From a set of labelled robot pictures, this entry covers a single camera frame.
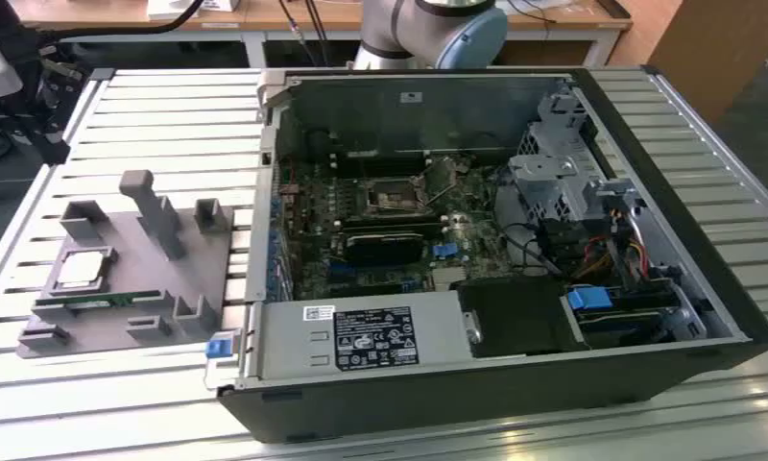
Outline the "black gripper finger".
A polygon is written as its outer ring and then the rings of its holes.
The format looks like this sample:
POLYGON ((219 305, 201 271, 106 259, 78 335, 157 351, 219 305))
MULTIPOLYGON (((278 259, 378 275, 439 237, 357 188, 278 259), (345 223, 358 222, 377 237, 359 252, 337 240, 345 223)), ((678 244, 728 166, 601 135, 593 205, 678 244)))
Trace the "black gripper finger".
POLYGON ((22 88, 0 98, 0 140, 58 164, 69 153, 63 134, 82 91, 82 62, 70 46, 50 45, 15 70, 22 88))

